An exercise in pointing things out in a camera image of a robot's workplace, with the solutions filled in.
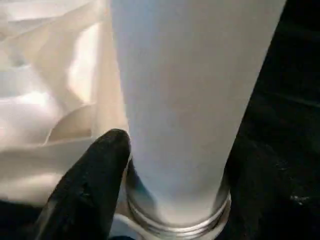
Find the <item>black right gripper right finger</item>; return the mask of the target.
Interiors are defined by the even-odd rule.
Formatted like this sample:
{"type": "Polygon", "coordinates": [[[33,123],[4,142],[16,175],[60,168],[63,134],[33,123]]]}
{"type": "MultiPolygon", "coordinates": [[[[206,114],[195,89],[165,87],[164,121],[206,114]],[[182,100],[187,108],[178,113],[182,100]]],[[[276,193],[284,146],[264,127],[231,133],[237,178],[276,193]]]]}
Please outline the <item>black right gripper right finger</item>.
{"type": "Polygon", "coordinates": [[[226,173],[231,208],[223,240],[317,240],[320,159],[238,136],[226,173]]]}

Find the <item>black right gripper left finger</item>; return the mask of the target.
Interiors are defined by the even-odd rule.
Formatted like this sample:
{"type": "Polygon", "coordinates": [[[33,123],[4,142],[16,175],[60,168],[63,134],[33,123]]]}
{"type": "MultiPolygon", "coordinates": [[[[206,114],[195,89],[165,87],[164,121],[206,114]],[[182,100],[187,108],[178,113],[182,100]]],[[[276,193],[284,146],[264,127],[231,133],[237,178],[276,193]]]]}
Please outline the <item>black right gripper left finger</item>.
{"type": "Polygon", "coordinates": [[[129,135],[122,129],[111,129],[95,140],[56,185],[32,238],[108,239],[130,151],[129,135]]]}

